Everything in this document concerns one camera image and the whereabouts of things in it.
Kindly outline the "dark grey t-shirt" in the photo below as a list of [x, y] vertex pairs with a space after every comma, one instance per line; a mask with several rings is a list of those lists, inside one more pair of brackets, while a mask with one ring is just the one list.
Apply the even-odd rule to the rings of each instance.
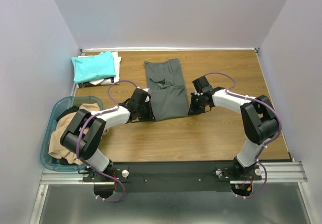
[[146, 61], [144, 68], [155, 120], [187, 117], [189, 100], [180, 61]]

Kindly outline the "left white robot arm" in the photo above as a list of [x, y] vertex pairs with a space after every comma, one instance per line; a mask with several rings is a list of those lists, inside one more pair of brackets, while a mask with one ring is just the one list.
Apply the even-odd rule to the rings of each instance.
[[112, 161], [99, 150], [103, 134], [120, 124], [153, 121], [150, 100], [148, 89], [137, 88], [129, 99], [113, 108], [98, 112], [79, 109], [62, 134], [60, 144], [94, 168], [100, 181], [107, 181], [112, 174]]

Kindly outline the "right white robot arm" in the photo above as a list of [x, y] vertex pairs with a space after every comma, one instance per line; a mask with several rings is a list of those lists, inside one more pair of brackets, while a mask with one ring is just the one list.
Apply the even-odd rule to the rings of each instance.
[[281, 134], [281, 123], [270, 99], [264, 95], [255, 98], [236, 94], [229, 88], [213, 88], [206, 76], [197, 78], [192, 84], [195, 92], [191, 93], [189, 115], [205, 113], [208, 106], [222, 107], [242, 117], [246, 140], [228, 167], [228, 174], [244, 179], [254, 169], [266, 145]]

